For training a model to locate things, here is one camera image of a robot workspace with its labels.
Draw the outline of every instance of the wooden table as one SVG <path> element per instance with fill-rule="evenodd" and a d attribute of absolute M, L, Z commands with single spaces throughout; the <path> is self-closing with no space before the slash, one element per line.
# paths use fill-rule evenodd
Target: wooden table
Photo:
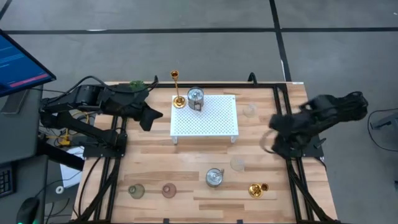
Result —
<path fill-rule="evenodd" d="M 298 105 L 307 101 L 304 85 L 287 83 L 287 88 L 292 109 L 297 111 Z M 112 222 L 162 223 L 164 218 L 169 218 L 172 223 L 236 223 L 238 219 L 244 223 L 295 223 L 285 161 L 259 147 L 259 139 L 269 130 L 269 119 L 276 113 L 272 89 L 205 89 L 208 95 L 236 95 L 239 137 L 234 144 L 229 138 L 181 138 L 175 146 L 170 138 L 173 94 L 173 88 L 156 88 L 146 99 L 152 108 L 164 114 L 155 120 L 150 132 L 144 132 L 132 119 L 127 124 L 128 146 L 121 160 Z M 243 113 L 249 104 L 257 107 L 252 118 Z M 112 116 L 99 115 L 95 126 L 109 129 L 111 120 Z M 274 137 L 269 136 L 267 147 L 272 146 Z M 234 157 L 244 160 L 244 172 L 232 170 L 229 163 Z M 76 209 L 81 187 L 95 160 L 85 162 Z M 96 165 L 87 183 L 83 208 L 98 192 L 103 161 Z M 336 218 L 325 168 L 312 158 L 304 158 L 303 163 L 310 193 L 326 214 Z M 225 170 L 224 181 L 217 188 L 205 182 L 205 174 L 211 168 Z M 177 194 L 171 199 L 161 193 L 162 186 L 168 182 L 177 187 Z M 253 199 L 248 194 L 252 183 L 267 183 L 269 190 L 260 199 Z M 146 188 L 139 200 L 127 192 L 134 184 Z M 108 193 L 103 200 L 101 218 L 105 218 Z M 303 218 L 306 218 L 303 198 L 298 194 Z"/>

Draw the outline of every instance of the keyboard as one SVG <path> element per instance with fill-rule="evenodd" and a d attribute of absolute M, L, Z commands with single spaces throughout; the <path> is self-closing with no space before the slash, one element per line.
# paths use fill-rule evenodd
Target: keyboard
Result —
<path fill-rule="evenodd" d="M 11 164 L 0 165 L 0 198 L 15 192 L 14 170 Z"/>

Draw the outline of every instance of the computer mouse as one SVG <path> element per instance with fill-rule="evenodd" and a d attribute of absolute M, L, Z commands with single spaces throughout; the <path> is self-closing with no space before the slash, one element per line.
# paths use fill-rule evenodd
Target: computer mouse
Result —
<path fill-rule="evenodd" d="M 17 224 L 31 224 L 36 217 L 37 208 L 39 207 L 39 200 L 36 197 L 31 197 L 22 203 L 17 214 Z"/>

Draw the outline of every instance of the gold candle holder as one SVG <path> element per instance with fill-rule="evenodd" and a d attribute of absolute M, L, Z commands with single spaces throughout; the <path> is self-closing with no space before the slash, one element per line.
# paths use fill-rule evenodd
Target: gold candle holder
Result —
<path fill-rule="evenodd" d="M 174 80 L 175 83 L 175 89 L 177 90 L 177 96 L 173 99 L 173 105 L 176 108 L 183 108 L 185 106 L 185 104 L 187 103 L 187 101 L 185 100 L 184 97 L 180 96 L 180 94 L 178 93 L 178 85 L 177 85 L 177 80 L 178 80 L 178 71 L 174 70 L 171 73 L 171 76 Z"/>
<path fill-rule="evenodd" d="M 267 190 L 267 184 L 252 184 L 249 187 L 249 195 L 253 198 L 260 198 L 262 196 L 262 193 Z"/>

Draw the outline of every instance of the gray floor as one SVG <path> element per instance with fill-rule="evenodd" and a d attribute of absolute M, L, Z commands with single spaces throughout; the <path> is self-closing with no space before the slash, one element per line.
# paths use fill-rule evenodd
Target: gray floor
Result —
<path fill-rule="evenodd" d="M 276 5 L 282 28 L 398 27 L 394 0 L 276 0 Z M 273 21 L 266 0 L 13 0 L 0 21 L 4 30 L 180 27 L 273 27 Z M 172 69 L 180 70 L 181 80 L 239 81 L 249 72 L 260 81 L 284 80 L 274 33 L 12 37 L 56 74 L 58 81 L 48 89 L 66 90 L 87 75 L 103 80 L 158 75 L 165 81 Z M 305 82 L 309 97 L 359 90 L 370 111 L 398 108 L 398 32 L 283 33 L 283 38 L 292 80 Z M 349 223 L 397 223 L 398 153 L 377 148 L 366 128 L 362 120 L 322 134 L 337 214 Z M 384 147 L 398 149 L 394 134 L 389 128 L 373 133 Z M 50 179 L 58 175 L 52 171 Z M 74 201 L 75 191 L 59 200 Z M 54 211 L 65 202 L 57 202 Z"/>

